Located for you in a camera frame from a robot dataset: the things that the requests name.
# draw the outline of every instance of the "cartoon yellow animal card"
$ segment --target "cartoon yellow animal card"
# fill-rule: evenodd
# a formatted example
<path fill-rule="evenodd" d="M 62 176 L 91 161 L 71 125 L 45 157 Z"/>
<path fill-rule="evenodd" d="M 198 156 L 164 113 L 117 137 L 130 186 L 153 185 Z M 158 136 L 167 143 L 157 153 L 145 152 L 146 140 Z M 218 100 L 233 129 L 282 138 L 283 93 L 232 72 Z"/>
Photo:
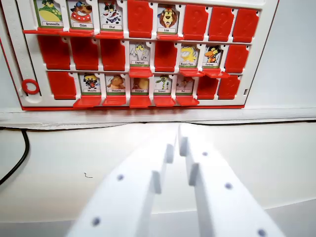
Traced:
<path fill-rule="evenodd" d="M 63 18 L 58 3 L 54 0 L 34 0 L 39 27 L 62 28 Z"/>
<path fill-rule="evenodd" d="M 99 13 L 101 30 L 123 31 L 123 13 L 117 1 L 99 0 Z"/>
<path fill-rule="evenodd" d="M 131 78 L 130 79 L 131 95 L 148 95 L 149 79 L 148 78 Z"/>
<path fill-rule="evenodd" d="M 178 32 L 179 12 L 175 5 L 158 4 L 157 32 L 175 35 Z"/>
<path fill-rule="evenodd" d="M 86 0 L 68 0 L 70 27 L 73 29 L 93 29 L 92 6 Z"/>
<path fill-rule="evenodd" d="M 133 67 L 149 67 L 150 48 L 145 42 L 129 43 L 129 63 Z"/>
<path fill-rule="evenodd" d="M 207 45 L 204 52 L 203 68 L 219 68 L 222 53 L 220 45 Z"/>
<path fill-rule="evenodd" d="M 196 68 L 198 64 L 198 53 L 196 45 L 183 44 L 181 46 L 180 68 Z"/>
<path fill-rule="evenodd" d="M 191 77 L 178 76 L 176 95 L 192 95 L 194 79 Z"/>
<path fill-rule="evenodd" d="M 107 95 L 125 95 L 125 79 L 120 74 L 105 75 Z"/>
<path fill-rule="evenodd" d="M 155 80 L 155 90 L 154 95 L 170 95 L 172 79 L 169 75 L 160 75 L 154 77 Z"/>
<path fill-rule="evenodd" d="M 78 74 L 82 95 L 101 95 L 100 79 L 94 73 Z"/>

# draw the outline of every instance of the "cartoon frog card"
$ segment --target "cartoon frog card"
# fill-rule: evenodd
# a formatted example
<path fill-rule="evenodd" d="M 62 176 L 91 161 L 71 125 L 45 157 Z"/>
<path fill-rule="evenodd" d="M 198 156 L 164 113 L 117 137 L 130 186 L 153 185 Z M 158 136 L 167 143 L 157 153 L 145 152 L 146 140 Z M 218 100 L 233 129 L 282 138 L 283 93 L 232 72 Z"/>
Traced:
<path fill-rule="evenodd" d="M 102 31 L 123 31 L 123 12 L 117 1 L 99 0 Z"/>
<path fill-rule="evenodd" d="M 196 68 L 198 64 L 199 49 L 196 45 L 183 44 L 181 46 L 180 68 Z"/>
<path fill-rule="evenodd" d="M 67 0 L 71 28 L 93 29 L 92 6 L 87 2 L 87 0 Z"/>
<path fill-rule="evenodd" d="M 63 28 L 60 5 L 54 0 L 34 0 L 39 27 Z"/>
<path fill-rule="evenodd" d="M 107 95 L 125 95 L 125 79 L 120 74 L 105 75 Z"/>

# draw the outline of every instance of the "white plastic frame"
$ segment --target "white plastic frame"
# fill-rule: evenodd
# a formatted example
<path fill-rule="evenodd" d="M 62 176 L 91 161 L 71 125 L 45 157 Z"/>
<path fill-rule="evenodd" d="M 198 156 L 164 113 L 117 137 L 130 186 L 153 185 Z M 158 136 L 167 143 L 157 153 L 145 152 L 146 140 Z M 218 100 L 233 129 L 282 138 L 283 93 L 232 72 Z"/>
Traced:
<path fill-rule="evenodd" d="M 92 5 L 93 11 L 98 8 L 98 1 L 97 0 L 88 0 L 89 4 Z M 55 100 L 54 96 L 52 95 L 52 92 L 50 90 L 49 82 L 47 79 L 47 70 L 45 63 L 43 62 L 37 36 L 36 35 L 29 35 L 25 34 L 25 36 L 22 34 L 22 30 L 34 30 L 37 29 L 38 23 L 37 18 L 35 14 L 34 4 L 33 0 L 17 0 L 17 5 L 15 1 L 11 0 L 1 0 L 4 16 L 7 22 L 8 30 L 11 36 L 12 45 L 14 47 L 15 56 L 17 60 L 17 65 L 20 68 L 22 79 L 36 79 L 39 83 L 40 88 L 40 94 L 36 95 L 26 95 L 21 86 L 21 76 L 17 76 L 16 74 L 13 75 L 13 81 L 15 83 L 16 89 L 18 91 L 18 96 L 21 101 L 22 106 L 24 107 L 72 107 L 74 104 L 73 100 Z M 56 0 L 57 3 L 60 4 L 62 17 L 63 17 L 63 23 L 64 23 L 64 31 L 69 30 L 69 20 L 68 20 L 68 10 L 66 9 L 66 0 Z M 200 100 L 198 106 L 234 106 L 234 105 L 244 105 L 247 94 L 244 95 L 245 90 L 249 91 L 259 59 L 260 55 L 262 53 L 265 40 L 267 38 L 270 25 L 276 10 L 276 6 L 278 3 L 278 0 L 222 0 L 222 1 L 207 1 L 207 0 L 198 0 L 198 1 L 191 1 L 191 0 L 174 0 L 174 1 L 157 1 L 153 2 L 153 5 L 150 5 L 151 2 L 149 2 L 149 6 L 153 9 L 153 30 L 152 30 L 152 37 L 151 39 L 135 39 L 137 41 L 147 41 L 147 44 L 149 42 L 152 42 L 151 44 L 151 70 L 154 74 L 174 74 L 175 77 L 179 72 L 179 60 L 180 60 L 180 48 L 181 43 L 190 43 L 190 44 L 202 44 L 202 48 L 205 47 L 206 44 L 221 44 L 226 45 L 226 48 L 222 49 L 224 50 L 222 61 L 220 64 L 220 68 L 222 71 L 225 71 L 224 64 L 226 60 L 227 50 L 229 45 L 231 44 L 243 44 L 248 45 L 249 48 L 249 55 L 246 62 L 246 65 L 244 67 L 244 70 L 242 74 L 240 74 L 240 84 L 238 88 L 238 92 L 233 100 L 218 100 L 217 94 L 215 94 L 214 100 Z M 204 39 L 202 41 L 194 41 L 194 40 L 180 40 L 177 42 L 177 48 L 178 48 L 178 55 L 177 55 L 177 61 L 175 66 L 175 71 L 172 73 L 164 73 L 164 72 L 155 72 L 155 41 L 157 37 L 157 18 L 155 17 L 157 15 L 157 6 L 158 3 L 165 3 L 165 4 L 175 4 L 177 10 L 180 11 L 180 17 L 179 17 L 179 26 L 178 26 L 178 35 L 182 35 L 182 26 L 184 21 L 184 13 L 185 13 L 185 7 L 186 4 L 194 3 L 194 4 L 202 4 L 208 7 L 206 10 L 209 13 L 207 27 L 204 34 Z M 123 0 L 123 3 L 118 1 L 118 5 L 123 8 L 123 35 L 124 39 L 121 40 L 121 44 L 125 46 L 125 71 L 124 72 L 112 72 L 112 71 L 104 71 L 102 60 L 101 60 L 101 54 L 100 54 L 100 47 L 99 47 L 99 65 L 98 65 L 98 71 L 93 71 L 94 73 L 111 73 L 111 74 L 128 74 L 129 71 L 129 40 L 132 38 L 128 35 L 128 24 L 127 24 L 127 0 Z M 233 22 L 231 34 L 229 37 L 228 42 L 212 42 L 208 41 L 208 28 L 209 28 L 209 22 L 211 18 L 211 12 L 213 6 L 227 6 L 234 9 L 234 20 L 237 15 L 237 11 L 239 8 L 251 8 L 258 10 L 258 15 L 260 15 L 257 30 L 255 37 L 253 38 L 251 43 L 235 43 L 232 42 L 232 31 L 234 28 L 235 21 Z M 94 32 L 97 34 L 100 32 L 100 20 L 99 20 L 99 14 L 93 14 L 94 17 Z M 0 32 L 0 37 L 5 38 L 5 31 Z M 69 38 L 65 37 L 67 39 L 67 42 L 70 47 Z M 200 49 L 199 54 L 199 60 L 198 60 L 198 68 L 201 71 L 201 57 L 203 53 L 203 49 Z M 10 53 L 8 49 L 8 45 L 4 46 L 5 53 Z M 11 70 L 12 68 L 17 67 L 16 63 L 13 63 L 12 60 L 8 60 L 9 66 Z M 81 72 L 79 70 L 75 69 L 74 61 L 72 58 L 71 53 L 71 67 L 70 71 L 68 72 Z"/>

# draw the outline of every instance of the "cartoon elephant card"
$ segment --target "cartoon elephant card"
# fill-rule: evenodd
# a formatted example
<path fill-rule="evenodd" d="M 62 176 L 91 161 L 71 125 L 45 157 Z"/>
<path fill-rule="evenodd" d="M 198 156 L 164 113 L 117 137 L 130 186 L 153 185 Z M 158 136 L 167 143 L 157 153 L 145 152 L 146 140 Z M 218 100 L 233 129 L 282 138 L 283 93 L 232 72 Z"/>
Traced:
<path fill-rule="evenodd" d="M 146 42 L 129 43 L 129 63 L 132 67 L 149 67 L 150 48 Z"/>
<path fill-rule="evenodd" d="M 63 18 L 60 5 L 54 0 L 34 0 L 39 27 L 62 28 Z"/>
<path fill-rule="evenodd" d="M 157 32 L 176 35 L 178 32 L 179 12 L 175 5 L 158 4 Z"/>
<path fill-rule="evenodd" d="M 117 1 L 99 0 L 100 27 L 103 31 L 123 31 L 123 12 Z"/>
<path fill-rule="evenodd" d="M 105 75 L 107 95 L 125 95 L 125 78 L 120 74 Z"/>
<path fill-rule="evenodd" d="M 87 1 L 68 0 L 70 27 L 73 29 L 93 29 L 92 6 Z"/>

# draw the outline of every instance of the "cartoon bird card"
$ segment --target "cartoon bird card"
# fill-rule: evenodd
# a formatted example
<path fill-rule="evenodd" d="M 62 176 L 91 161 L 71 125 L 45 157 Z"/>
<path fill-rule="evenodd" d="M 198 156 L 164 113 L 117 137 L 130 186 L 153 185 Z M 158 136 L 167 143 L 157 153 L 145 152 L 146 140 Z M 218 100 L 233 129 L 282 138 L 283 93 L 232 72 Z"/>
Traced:
<path fill-rule="evenodd" d="M 175 5 L 158 4 L 157 32 L 175 35 L 178 32 L 179 12 Z"/>
<path fill-rule="evenodd" d="M 107 95 L 125 95 L 125 79 L 120 74 L 105 75 Z"/>
<path fill-rule="evenodd" d="M 183 44 L 181 46 L 180 68 L 196 68 L 198 64 L 199 49 L 196 45 Z"/>
<path fill-rule="evenodd" d="M 132 67 L 149 67 L 150 48 L 146 42 L 129 43 L 129 63 Z"/>
<path fill-rule="evenodd" d="M 64 27 L 60 5 L 54 0 L 34 0 L 34 6 L 39 27 Z"/>
<path fill-rule="evenodd" d="M 204 52 L 203 68 L 219 68 L 223 50 L 220 45 L 207 45 Z"/>
<path fill-rule="evenodd" d="M 191 77 L 178 77 L 176 95 L 192 95 L 194 79 Z"/>
<path fill-rule="evenodd" d="M 149 79 L 148 78 L 131 78 L 130 79 L 131 95 L 148 95 Z"/>
<path fill-rule="evenodd" d="M 123 31 L 122 8 L 117 1 L 99 0 L 99 13 L 102 31 Z"/>
<path fill-rule="evenodd" d="M 82 95 L 101 95 L 100 79 L 94 73 L 78 74 Z"/>
<path fill-rule="evenodd" d="M 169 75 L 160 75 L 154 77 L 155 80 L 155 90 L 154 95 L 170 95 L 172 79 Z"/>
<path fill-rule="evenodd" d="M 86 0 L 68 0 L 70 27 L 73 29 L 93 29 L 92 6 Z"/>

